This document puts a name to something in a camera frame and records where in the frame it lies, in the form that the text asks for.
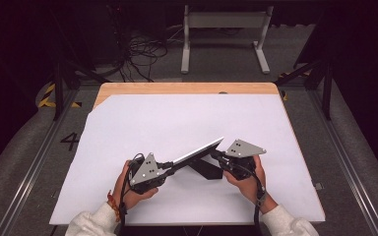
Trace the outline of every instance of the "person's left hand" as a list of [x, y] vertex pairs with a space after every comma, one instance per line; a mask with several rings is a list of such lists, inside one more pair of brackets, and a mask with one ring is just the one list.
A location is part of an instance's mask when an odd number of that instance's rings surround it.
[[[119, 201], [120, 201], [120, 198], [121, 198], [122, 185], [124, 183], [124, 179], [125, 179], [125, 175], [127, 173], [127, 170], [129, 168], [129, 166], [128, 166], [129, 162], [130, 162], [130, 160], [127, 160], [125, 162], [124, 167], [122, 169], [122, 173], [118, 176], [118, 179], [116, 180], [116, 183], [115, 183], [115, 189], [113, 190], [113, 193], [112, 193], [112, 197], [118, 205], [119, 205]], [[158, 192], [158, 188], [153, 188], [153, 189], [148, 190], [146, 193], [139, 195], [132, 190], [128, 191], [129, 189], [130, 189], [130, 186], [127, 183], [127, 186], [125, 187], [125, 192], [127, 194], [124, 196], [124, 199], [123, 199], [124, 204], [125, 204], [127, 209], [134, 207], [137, 203], [139, 203], [142, 200], [146, 200], [146, 199], [151, 198], [154, 194], [156, 194]]]

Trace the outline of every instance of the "white sleeve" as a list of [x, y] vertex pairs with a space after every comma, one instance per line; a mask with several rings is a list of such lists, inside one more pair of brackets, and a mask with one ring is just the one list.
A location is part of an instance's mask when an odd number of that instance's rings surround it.
[[104, 203], [94, 214], [84, 211], [69, 224], [66, 235], [115, 235], [113, 231], [118, 223], [115, 222], [115, 211]]
[[274, 236], [318, 236], [309, 221], [304, 218], [294, 218], [283, 206], [276, 206], [263, 214], [263, 222]]

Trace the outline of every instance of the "gray carpet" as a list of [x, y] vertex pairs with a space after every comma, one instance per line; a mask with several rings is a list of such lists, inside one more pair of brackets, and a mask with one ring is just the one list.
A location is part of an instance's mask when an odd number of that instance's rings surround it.
[[[245, 37], [253, 39], [254, 31], [242, 30], [235, 36], [228, 36], [213, 30], [199, 30], [191, 34], [192, 51], [188, 75], [180, 74], [182, 44], [173, 42], [168, 47], [167, 55], [159, 58], [153, 65], [150, 71], [151, 77], [156, 82], [274, 81], [280, 73], [292, 70], [292, 65], [311, 31], [312, 27], [270, 29], [264, 52], [271, 74], [263, 75], [250, 42], [243, 39]], [[222, 42], [223, 45], [212, 45], [211, 40]], [[147, 75], [148, 72], [148, 68], [142, 68], [142, 73]], [[132, 76], [136, 81], [143, 81], [135, 72], [132, 72]], [[113, 81], [122, 80], [118, 74], [109, 78]], [[66, 227], [54, 228], [48, 225], [48, 221], [77, 147], [75, 144], [69, 151], [70, 144], [60, 141], [72, 133], [80, 137], [87, 114], [92, 110], [97, 95], [96, 83], [86, 82], [86, 84], [75, 97], [75, 101], [82, 102], [83, 106], [68, 110], [30, 195], [15, 221], [11, 235], [50, 235], [51, 233], [64, 235]], [[327, 221], [315, 225], [316, 229], [320, 235], [372, 235], [338, 162], [336, 149], [324, 129], [323, 120], [318, 116], [318, 110], [312, 105], [308, 92], [303, 88], [283, 87], [283, 89], [287, 93], [287, 101], [284, 105], [311, 177], [315, 183], [324, 186], [318, 191], [318, 195], [327, 215]], [[38, 113], [20, 130], [2, 153], [0, 220], [39, 150], [53, 115], [54, 108], [39, 108]], [[333, 90], [332, 118], [352, 164], [378, 212], [378, 162], [336, 87]], [[147, 234], [144, 228], [133, 230], [129, 235]], [[188, 227], [188, 234], [185, 232], [186, 229], [181, 227], [167, 229], [159, 227], [150, 230], [153, 235], [196, 235], [199, 228]], [[238, 233], [245, 232], [246, 235], [251, 231], [233, 227], [225, 228], [223, 233], [233, 232], [231, 230]], [[204, 228], [200, 235], [215, 235], [221, 232], [222, 228]]]

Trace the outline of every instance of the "hand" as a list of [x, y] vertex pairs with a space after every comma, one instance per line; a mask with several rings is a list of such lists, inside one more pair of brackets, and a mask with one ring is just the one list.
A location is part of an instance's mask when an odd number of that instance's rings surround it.
[[[118, 176], [118, 179], [116, 180], [116, 183], [115, 183], [115, 188], [112, 193], [112, 197], [118, 205], [121, 198], [122, 185], [124, 183], [127, 170], [129, 168], [128, 167], [129, 162], [130, 160], [127, 160], [125, 162], [124, 167], [122, 169], [122, 173]], [[158, 192], [158, 188], [153, 188], [153, 189], [148, 190], [146, 193], [139, 195], [132, 190], [128, 191], [129, 189], [130, 189], [130, 185], [127, 182], [127, 186], [125, 187], [125, 193], [127, 194], [124, 196], [124, 199], [123, 199], [124, 204], [127, 209], [134, 207], [139, 201], [151, 198], [154, 194]]]
[[[256, 176], [259, 178], [260, 182], [262, 182], [262, 185], [266, 188], [266, 174], [265, 170], [263, 169], [262, 162], [260, 160], [260, 157], [258, 155], [253, 156], [254, 162], [256, 164]], [[238, 187], [240, 190], [241, 194], [247, 198], [251, 203], [254, 205], [256, 204], [257, 201], [257, 183], [256, 179], [254, 179], [253, 176], [250, 176], [247, 179], [243, 180], [236, 180], [234, 176], [232, 176], [229, 172], [224, 171], [223, 176], [226, 177], [226, 180]], [[268, 211], [272, 210], [275, 208], [278, 204], [273, 200], [273, 198], [270, 196], [269, 193], [267, 193], [267, 197], [265, 199], [265, 202], [263, 205], [260, 207], [260, 211], [262, 213], [267, 213]]]

